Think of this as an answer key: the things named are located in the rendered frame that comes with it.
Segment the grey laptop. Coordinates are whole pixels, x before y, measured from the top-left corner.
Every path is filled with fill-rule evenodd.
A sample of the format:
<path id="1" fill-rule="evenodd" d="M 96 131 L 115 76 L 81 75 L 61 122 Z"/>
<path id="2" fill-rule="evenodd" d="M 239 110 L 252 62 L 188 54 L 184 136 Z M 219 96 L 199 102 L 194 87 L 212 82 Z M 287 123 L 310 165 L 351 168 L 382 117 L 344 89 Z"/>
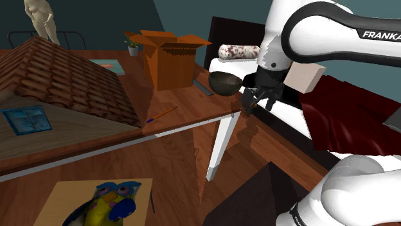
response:
<path id="1" fill-rule="evenodd" d="M 383 125 L 401 134 L 401 107 L 399 107 L 392 115 L 390 115 Z"/>

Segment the yellow pencil with blue end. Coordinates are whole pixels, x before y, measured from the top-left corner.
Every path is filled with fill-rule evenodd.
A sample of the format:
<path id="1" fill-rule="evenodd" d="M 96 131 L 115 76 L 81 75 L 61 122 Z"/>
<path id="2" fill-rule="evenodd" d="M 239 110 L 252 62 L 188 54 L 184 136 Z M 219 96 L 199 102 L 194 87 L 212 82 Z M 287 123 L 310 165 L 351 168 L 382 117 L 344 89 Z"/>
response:
<path id="1" fill-rule="evenodd" d="M 163 115 L 175 110 L 177 107 L 178 106 L 174 106 L 174 107 L 172 107 L 172 108 L 170 108 L 170 109 L 168 109 L 168 110 L 166 110 L 166 111 L 164 111 L 164 112 L 162 112 L 162 113 L 160 113 L 160 114 L 158 114 L 156 116 L 153 116 L 150 119 L 146 120 L 145 123 L 150 123 L 150 122 L 154 121 L 155 119 L 157 119 L 157 118 L 159 118 L 159 117 L 161 117 L 161 116 L 163 116 Z"/>

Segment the beige block cushion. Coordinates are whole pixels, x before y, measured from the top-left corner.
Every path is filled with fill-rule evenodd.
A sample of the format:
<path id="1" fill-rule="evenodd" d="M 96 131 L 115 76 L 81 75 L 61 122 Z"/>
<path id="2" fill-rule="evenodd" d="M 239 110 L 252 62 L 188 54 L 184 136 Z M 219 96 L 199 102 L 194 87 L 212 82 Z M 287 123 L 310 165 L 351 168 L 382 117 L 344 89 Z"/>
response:
<path id="1" fill-rule="evenodd" d="M 313 91 L 325 71 L 326 67 L 319 64 L 293 62 L 283 83 L 305 94 Z"/>

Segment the white red patterned bolster pillow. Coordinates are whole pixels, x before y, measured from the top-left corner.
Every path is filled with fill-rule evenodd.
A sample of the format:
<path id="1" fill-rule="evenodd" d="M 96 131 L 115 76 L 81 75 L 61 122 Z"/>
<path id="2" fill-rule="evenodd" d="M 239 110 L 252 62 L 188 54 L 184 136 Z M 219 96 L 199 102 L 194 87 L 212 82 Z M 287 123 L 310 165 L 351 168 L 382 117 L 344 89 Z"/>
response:
<path id="1" fill-rule="evenodd" d="M 259 46 L 223 44 L 218 49 L 218 57 L 222 60 L 255 59 L 258 57 L 259 50 Z"/>

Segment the grey ruler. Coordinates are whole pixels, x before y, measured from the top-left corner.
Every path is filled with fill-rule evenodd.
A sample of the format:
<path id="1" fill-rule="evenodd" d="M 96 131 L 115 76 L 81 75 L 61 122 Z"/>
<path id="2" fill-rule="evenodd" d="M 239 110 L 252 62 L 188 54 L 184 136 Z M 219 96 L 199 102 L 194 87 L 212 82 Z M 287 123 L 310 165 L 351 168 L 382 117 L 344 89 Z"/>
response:
<path id="1" fill-rule="evenodd" d="M 200 82 L 198 82 L 196 79 L 192 80 L 193 84 L 200 90 L 202 91 L 205 95 L 207 96 L 212 96 L 213 93 L 207 89 L 205 86 L 203 86 L 203 84 L 201 84 Z"/>

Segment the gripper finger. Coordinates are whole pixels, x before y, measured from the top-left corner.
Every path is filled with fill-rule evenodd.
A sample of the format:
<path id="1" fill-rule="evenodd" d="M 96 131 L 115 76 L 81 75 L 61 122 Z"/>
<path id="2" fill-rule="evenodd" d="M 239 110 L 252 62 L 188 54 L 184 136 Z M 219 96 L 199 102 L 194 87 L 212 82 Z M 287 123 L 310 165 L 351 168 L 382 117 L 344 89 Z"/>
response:
<path id="1" fill-rule="evenodd" d="M 251 113 L 257 107 L 257 99 L 254 97 L 255 90 L 245 88 L 242 93 L 241 103 L 246 113 Z"/>
<path id="2" fill-rule="evenodd" d="M 265 106 L 265 109 L 268 111 L 272 110 L 273 105 L 276 103 L 276 101 L 280 98 L 280 94 L 276 91 L 271 93 L 271 96 L 268 97 L 267 104 Z"/>

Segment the dark red blanket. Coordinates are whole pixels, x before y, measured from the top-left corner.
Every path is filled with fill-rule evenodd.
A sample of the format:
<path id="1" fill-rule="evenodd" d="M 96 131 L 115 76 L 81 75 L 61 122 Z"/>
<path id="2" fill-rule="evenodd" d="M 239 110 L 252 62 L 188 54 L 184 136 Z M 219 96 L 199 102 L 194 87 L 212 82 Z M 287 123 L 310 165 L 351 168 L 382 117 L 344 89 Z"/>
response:
<path id="1" fill-rule="evenodd" d="M 383 124 L 401 103 L 331 76 L 298 100 L 315 150 L 401 155 L 401 134 Z"/>

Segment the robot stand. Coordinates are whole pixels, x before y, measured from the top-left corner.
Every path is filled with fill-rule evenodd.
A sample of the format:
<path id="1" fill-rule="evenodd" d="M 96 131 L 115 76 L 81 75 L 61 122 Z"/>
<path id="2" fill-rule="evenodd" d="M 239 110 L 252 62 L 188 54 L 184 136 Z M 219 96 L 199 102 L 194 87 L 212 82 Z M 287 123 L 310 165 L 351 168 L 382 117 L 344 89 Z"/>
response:
<path id="1" fill-rule="evenodd" d="M 275 226 L 308 191 L 270 162 L 204 219 L 202 226 Z"/>

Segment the model house with tiled roof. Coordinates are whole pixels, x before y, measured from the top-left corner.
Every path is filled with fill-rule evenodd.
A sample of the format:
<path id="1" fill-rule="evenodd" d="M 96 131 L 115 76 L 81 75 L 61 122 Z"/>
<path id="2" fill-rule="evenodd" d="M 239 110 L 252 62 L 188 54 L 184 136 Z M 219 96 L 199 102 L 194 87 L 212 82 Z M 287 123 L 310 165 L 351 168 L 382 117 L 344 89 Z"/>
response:
<path id="1" fill-rule="evenodd" d="M 115 73 L 39 36 L 0 55 L 0 160 L 137 128 Z"/>

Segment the open brown cardboard box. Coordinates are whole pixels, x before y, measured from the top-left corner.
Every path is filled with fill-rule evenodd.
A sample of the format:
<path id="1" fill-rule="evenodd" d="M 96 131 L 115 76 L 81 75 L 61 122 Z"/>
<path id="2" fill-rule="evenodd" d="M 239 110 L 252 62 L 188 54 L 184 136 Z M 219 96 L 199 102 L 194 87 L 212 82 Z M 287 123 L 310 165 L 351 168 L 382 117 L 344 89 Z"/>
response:
<path id="1" fill-rule="evenodd" d="M 191 87 L 197 49 L 211 44 L 196 35 L 177 37 L 166 31 L 124 34 L 143 46 L 144 73 L 157 91 Z"/>

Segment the teal book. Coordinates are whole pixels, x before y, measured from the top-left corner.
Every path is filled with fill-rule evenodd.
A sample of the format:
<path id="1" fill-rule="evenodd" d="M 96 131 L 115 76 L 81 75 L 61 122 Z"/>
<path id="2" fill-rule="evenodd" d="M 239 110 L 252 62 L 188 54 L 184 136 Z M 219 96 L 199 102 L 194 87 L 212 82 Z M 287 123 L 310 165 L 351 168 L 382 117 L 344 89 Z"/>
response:
<path id="1" fill-rule="evenodd" d="M 116 59 L 90 59 L 90 61 L 116 73 L 118 76 L 125 75 L 122 66 Z"/>

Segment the black metal frame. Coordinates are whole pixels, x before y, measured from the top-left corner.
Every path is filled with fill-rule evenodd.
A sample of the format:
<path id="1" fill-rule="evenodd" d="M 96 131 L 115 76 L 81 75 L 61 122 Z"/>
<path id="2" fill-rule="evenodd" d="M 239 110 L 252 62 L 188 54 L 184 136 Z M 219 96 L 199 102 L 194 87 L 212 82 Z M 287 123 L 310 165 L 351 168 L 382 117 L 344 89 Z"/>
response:
<path id="1" fill-rule="evenodd" d="M 6 37 L 7 37 L 8 43 L 11 46 L 12 49 L 15 48 L 15 46 L 14 46 L 14 44 L 12 42 L 12 35 L 16 34 L 16 33 L 29 33 L 31 37 L 34 37 L 34 34 L 36 34 L 37 32 L 36 31 L 32 31 L 32 30 L 30 30 L 30 31 L 11 31 L 11 32 L 9 32 Z M 67 49 L 68 50 L 71 50 L 71 46 L 70 46 L 68 38 L 67 38 L 67 34 L 68 33 L 72 33 L 72 34 L 78 35 L 82 39 L 82 44 L 84 46 L 84 50 L 87 50 L 87 45 L 85 43 L 85 39 L 79 32 L 77 32 L 77 31 L 58 31 L 58 33 L 62 33 L 63 34 L 64 39 L 65 39 L 66 44 L 67 44 Z"/>

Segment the wooden table with white legs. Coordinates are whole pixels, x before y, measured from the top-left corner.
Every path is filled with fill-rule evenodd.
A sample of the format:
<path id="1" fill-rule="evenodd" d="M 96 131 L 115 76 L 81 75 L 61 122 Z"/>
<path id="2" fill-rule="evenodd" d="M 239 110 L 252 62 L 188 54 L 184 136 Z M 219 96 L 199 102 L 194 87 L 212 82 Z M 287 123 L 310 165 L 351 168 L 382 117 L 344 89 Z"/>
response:
<path id="1" fill-rule="evenodd" d="M 214 131 L 216 138 L 211 156 L 207 159 L 206 173 L 206 178 L 213 180 L 241 113 L 240 94 L 207 96 L 196 86 L 156 91 L 144 74 L 143 53 L 133 57 L 126 51 L 76 50 L 75 54 L 88 59 L 119 60 L 125 71 L 125 75 L 119 77 L 120 82 L 143 122 L 143 128 L 2 160 L 0 182 L 217 121 L 219 125 Z M 174 106 L 178 107 L 150 123 L 145 123 Z"/>

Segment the dark bowl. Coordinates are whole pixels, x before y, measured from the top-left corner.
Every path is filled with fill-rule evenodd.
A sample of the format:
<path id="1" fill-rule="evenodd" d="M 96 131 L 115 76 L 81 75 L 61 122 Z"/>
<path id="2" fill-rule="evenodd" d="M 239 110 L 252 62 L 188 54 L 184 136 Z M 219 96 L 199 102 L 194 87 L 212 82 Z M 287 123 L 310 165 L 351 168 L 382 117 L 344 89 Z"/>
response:
<path id="1" fill-rule="evenodd" d="M 232 96 L 242 87 L 242 79 L 222 71 L 211 72 L 208 83 L 212 91 L 221 96 Z"/>

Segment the beige human figure statue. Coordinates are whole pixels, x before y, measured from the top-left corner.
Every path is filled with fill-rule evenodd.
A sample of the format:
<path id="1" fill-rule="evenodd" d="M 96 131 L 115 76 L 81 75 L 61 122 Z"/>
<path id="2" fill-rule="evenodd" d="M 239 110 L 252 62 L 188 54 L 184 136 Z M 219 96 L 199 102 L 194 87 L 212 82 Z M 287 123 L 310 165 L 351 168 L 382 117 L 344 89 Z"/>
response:
<path id="1" fill-rule="evenodd" d="M 24 10 L 40 37 L 60 45 L 54 13 L 46 0 L 24 0 Z"/>

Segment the small potted green plant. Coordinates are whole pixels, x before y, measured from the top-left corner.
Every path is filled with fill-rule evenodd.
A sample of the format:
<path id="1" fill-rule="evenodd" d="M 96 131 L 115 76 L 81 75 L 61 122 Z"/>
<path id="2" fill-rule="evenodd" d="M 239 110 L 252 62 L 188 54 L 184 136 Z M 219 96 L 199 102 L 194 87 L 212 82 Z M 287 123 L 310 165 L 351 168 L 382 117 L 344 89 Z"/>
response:
<path id="1" fill-rule="evenodd" d="M 129 55 L 132 57 L 136 57 L 139 51 L 139 44 L 133 42 L 127 35 L 126 38 L 127 39 L 124 41 L 124 43 L 128 45 Z"/>

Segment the bed with dark headboard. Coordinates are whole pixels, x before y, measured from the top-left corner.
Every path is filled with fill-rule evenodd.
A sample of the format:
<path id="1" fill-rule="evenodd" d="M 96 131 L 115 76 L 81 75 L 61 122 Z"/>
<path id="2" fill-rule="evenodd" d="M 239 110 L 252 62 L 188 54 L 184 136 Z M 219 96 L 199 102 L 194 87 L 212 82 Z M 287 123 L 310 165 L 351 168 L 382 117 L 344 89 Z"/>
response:
<path id="1" fill-rule="evenodd" d="M 218 57 L 218 49 L 226 43 L 255 46 L 263 39 L 263 28 L 262 24 L 253 22 L 213 17 L 209 31 L 209 41 L 212 44 L 206 50 L 204 65 L 211 72 L 231 73 L 240 79 L 256 72 L 255 59 L 223 60 Z M 378 124 L 379 133 L 384 136 L 387 144 L 396 144 L 398 151 L 401 152 L 401 134 L 384 125 L 385 120 L 401 107 L 401 103 L 332 76 L 322 76 L 311 94 L 301 94 L 290 87 L 285 87 L 283 96 L 274 104 L 271 111 L 265 110 L 266 102 L 261 101 L 253 110 L 253 115 L 330 170 L 347 155 L 325 148 L 326 145 L 335 143 L 329 136 L 327 126 L 323 125 L 326 115 L 311 109 L 308 117 L 312 119 L 312 124 L 309 125 L 300 103 L 301 100 L 314 100 L 324 95 L 330 97 L 330 101 L 325 104 L 334 108 L 335 115 L 341 113 L 346 115 L 342 123 L 352 132 L 361 135 L 363 143 L 371 139 L 368 133 L 369 123 L 353 126 L 359 114 L 351 111 L 351 107 L 360 108 L 362 113 L 366 113 L 368 119 Z"/>

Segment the yellow blue owl toy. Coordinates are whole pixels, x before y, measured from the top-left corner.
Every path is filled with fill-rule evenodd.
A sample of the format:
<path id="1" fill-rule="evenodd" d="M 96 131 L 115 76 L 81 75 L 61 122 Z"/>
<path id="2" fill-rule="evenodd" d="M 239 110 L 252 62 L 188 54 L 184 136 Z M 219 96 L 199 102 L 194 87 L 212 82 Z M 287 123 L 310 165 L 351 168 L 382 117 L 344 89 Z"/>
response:
<path id="1" fill-rule="evenodd" d="M 96 186 L 90 201 L 75 209 L 62 226 L 123 226 L 123 219 L 136 210 L 136 195 L 142 183 L 105 182 Z"/>

